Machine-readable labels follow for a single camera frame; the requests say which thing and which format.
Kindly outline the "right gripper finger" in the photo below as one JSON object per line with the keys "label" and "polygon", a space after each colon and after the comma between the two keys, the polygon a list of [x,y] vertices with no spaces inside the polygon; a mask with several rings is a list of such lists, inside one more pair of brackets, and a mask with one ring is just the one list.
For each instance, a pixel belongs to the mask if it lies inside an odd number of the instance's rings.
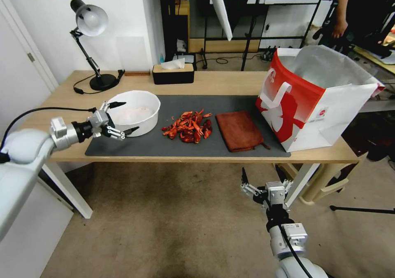
{"label": "right gripper finger", "polygon": [[242,176],[241,176],[241,190],[249,197],[252,198],[253,201],[264,201],[264,187],[258,188],[251,184],[249,184],[248,177],[245,171],[245,168],[242,167]]}
{"label": "right gripper finger", "polygon": [[285,195],[288,195],[288,192],[293,185],[293,180],[288,179],[287,174],[282,168],[279,167],[279,165],[275,165],[275,170],[277,172],[281,184],[285,189]]}

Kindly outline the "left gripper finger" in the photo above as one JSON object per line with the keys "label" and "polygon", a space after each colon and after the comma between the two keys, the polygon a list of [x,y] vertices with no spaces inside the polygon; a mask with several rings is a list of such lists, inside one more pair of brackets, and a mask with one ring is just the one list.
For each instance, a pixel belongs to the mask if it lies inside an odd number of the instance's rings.
{"label": "left gripper finger", "polygon": [[103,126],[102,127],[102,134],[105,137],[116,139],[116,140],[125,140],[128,135],[132,134],[136,130],[139,129],[139,126],[127,129],[125,131],[118,130],[111,126]]}
{"label": "left gripper finger", "polygon": [[109,109],[113,109],[113,108],[117,108],[120,106],[125,105],[126,102],[119,102],[119,101],[114,101],[114,102],[109,102],[109,101],[105,101],[99,110],[101,111],[108,111]]}

